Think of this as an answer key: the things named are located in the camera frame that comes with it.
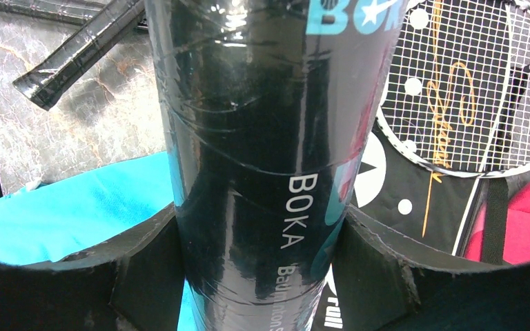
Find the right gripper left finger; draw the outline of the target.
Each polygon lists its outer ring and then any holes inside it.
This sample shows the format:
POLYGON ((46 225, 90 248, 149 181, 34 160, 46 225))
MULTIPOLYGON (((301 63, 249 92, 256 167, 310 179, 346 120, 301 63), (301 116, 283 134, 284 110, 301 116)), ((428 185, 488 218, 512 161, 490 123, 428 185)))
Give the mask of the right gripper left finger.
POLYGON ((0 330, 176 330, 183 284, 169 205, 58 262, 0 263, 0 330))

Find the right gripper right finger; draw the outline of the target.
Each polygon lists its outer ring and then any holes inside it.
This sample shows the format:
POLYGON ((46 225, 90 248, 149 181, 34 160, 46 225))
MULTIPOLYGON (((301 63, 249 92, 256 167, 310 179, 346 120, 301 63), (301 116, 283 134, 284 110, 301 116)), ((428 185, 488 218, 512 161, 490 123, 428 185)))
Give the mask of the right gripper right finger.
POLYGON ((333 274, 345 330, 530 330, 530 262, 456 257, 354 207, 333 274))

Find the black racket cover bag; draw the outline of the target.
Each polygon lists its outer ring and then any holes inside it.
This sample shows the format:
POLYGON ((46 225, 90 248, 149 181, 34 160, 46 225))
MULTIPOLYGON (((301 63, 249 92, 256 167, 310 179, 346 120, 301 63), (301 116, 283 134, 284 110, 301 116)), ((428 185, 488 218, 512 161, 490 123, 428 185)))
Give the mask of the black racket cover bag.
MULTIPOLYGON (((435 249, 480 258, 485 212, 493 203, 484 179, 447 177, 414 166, 377 122, 362 157, 353 205, 383 224, 435 249)), ((506 177, 507 205, 530 183, 530 171, 506 177)))

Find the black shuttlecock tube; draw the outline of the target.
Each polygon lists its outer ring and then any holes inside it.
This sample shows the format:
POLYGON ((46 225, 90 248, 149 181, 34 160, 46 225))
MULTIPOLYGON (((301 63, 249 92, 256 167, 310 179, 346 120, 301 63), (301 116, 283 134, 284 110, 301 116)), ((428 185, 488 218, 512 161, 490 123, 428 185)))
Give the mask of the black shuttlecock tube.
POLYGON ((147 1, 198 330, 309 330, 405 1, 147 1))

